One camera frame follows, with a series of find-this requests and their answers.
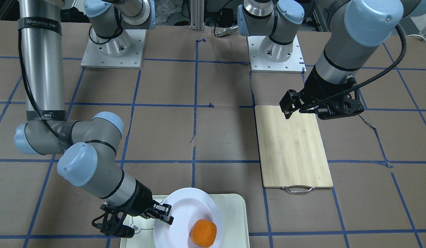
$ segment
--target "cutting board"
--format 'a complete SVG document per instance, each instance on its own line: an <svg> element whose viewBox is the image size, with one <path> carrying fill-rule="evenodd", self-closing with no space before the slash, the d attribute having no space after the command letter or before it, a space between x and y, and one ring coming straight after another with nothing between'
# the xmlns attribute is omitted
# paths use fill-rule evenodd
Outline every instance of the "cutting board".
<svg viewBox="0 0 426 248"><path fill-rule="evenodd" d="M257 105L256 122L265 187L333 186L315 114Z"/></svg>

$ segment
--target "metal base plate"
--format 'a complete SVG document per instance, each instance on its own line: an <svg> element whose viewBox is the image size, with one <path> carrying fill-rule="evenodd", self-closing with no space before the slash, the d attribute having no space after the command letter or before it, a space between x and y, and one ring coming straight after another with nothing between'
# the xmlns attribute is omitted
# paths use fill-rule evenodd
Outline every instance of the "metal base plate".
<svg viewBox="0 0 426 248"><path fill-rule="evenodd" d="M293 44L294 49L291 58L285 62L276 63L264 58L259 51L260 44L265 36L249 36L248 51L249 60L251 62L252 72L281 72L281 73L301 73L306 72L303 56L301 55L300 45L297 36L295 36Z"/></svg>
<svg viewBox="0 0 426 248"><path fill-rule="evenodd" d="M86 51L81 61L82 67L89 68L124 68L140 69L142 64L142 53L144 52L146 30L129 29L126 32L130 35L134 47L126 55L121 57L107 57L98 50L98 46L90 39L87 42Z"/></svg>

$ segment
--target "orange ball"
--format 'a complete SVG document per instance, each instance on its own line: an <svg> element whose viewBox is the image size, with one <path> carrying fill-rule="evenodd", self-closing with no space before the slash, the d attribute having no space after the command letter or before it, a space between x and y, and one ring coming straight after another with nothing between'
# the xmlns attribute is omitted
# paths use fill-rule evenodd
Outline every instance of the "orange ball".
<svg viewBox="0 0 426 248"><path fill-rule="evenodd" d="M200 219L196 221L191 230L191 240L195 245L201 247L210 247L216 239L217 228L214 223L208 220Z"/></svg>

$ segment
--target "metal handle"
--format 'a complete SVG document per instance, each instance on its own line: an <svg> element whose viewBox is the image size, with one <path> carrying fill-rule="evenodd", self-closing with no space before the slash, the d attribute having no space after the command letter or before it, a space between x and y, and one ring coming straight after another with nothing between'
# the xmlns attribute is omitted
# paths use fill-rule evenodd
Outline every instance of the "metal handle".
<svg viewBox="0 0 426 248"><path fill-rule="evenodd" d="M290 194L306 194L308 192L311 192L313 189L315 189L315 187L306 187L306 186L300 186L300 187L304 187L308 190L307 191L292 191L292 190L289 189L290 187L280 187L280 189L284 190L284 191L286 191Z"/></svg>

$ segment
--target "white plate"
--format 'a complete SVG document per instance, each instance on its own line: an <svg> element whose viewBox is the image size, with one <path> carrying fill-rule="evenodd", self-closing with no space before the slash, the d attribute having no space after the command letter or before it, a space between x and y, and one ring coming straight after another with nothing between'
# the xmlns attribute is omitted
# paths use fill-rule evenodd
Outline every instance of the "white plate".
<svg viewBox="0 0 426 248"><path fill-rule="evenodd" d="M199 219L213 222L216 239L210 248L220 248L224 239L224 221L219 207L204 191L187 187L176 190L164 200L172 206L173 224L155 220L153 236L156 248L199 248L190 238L191 229Z"/></svg>

